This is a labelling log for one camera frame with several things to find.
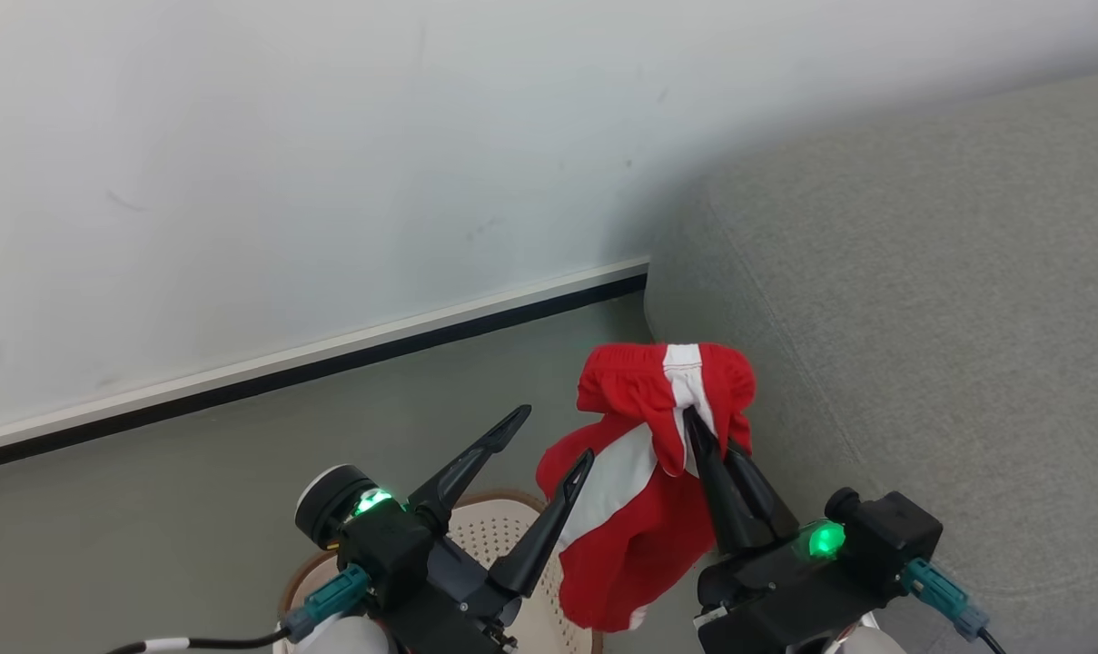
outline black cable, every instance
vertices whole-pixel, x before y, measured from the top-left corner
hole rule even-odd
[[[276,642],[282,641],[291,633],[291,630],[281,629],[277,630],[274,633],[264,635],[261,638],[249,639],[249,641],[236,641],[236,639],[225,639],[225,638],[191,638],[187,639],[189,641],[186,646],[166,646],[164,650],[258,650],[261,646],[274,645]],[[117,646],[116,650],[109,652],[109,654],[139,654],[149,649],[146,641],[130,642],[128,645]]]
[[[981,628],[979,632],[976,632],[976,635],[981,636],[981,640],[985,642],[985,645],[988,645],[988,649],[991,650],[994,654],[1005,654],[1005,649],[1000,646],[1000,642],[997,642],[996,638],[993,638],[993,634],[990,634],[987,629]]]

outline laundry basket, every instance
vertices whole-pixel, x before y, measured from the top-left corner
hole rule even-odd
[[[541,509],[544,503],[525,493],[480,494],[452,510],[448,535],[483,567],[489,567],[497,556],[512,550]],[[523,601],[516,621],[505,630],[507,635],[516,636],[520,654],[602,653],[602,634],[574,625],[561,612],[557,599],[561,575],[560,559],[550,557],[533,597]],[[279,612],[284,614],[299,608],[333,576],[334,554],[316,555],[291,579],[279,602]],[[274,644],[274,654],[294,654],[294,646],[280,641]]]

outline couch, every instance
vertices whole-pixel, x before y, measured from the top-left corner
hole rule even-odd
[[[1098,76],[747,156],[661,229],[658,339],[754,367],[799,519],[900,489],[1010,653],[1098,652]],[[982,653],[915,599],[911,654]]]

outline gray floor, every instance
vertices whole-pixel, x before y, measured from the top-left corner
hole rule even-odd
[[[536,493],[591,348],[649,339],[640,295],[538,319],[0,467],[0,654],[100,654],[142,638],[269,632],[317,472],[415,488],[514,406],[533,417],[474,489]],[[697,652],[691,578],[607,652]]]

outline teal connector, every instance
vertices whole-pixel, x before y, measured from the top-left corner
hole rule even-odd
[[[900,583],[907,593],[952,620],[952,627],[965,641],[976,641],[979,631],[988,625],[988,613],[973,606],[968,594],[930,562],[912,560],[905,567]]]
[[[322,621],[356,608],[362,596],[367,594],[370,577],[362,567],[348,566],[318,590],[311,593],[303,601],[302,608],[294,609],[282,618],[282,625],[290,630],[287,640],[302,641],[313,632]]]

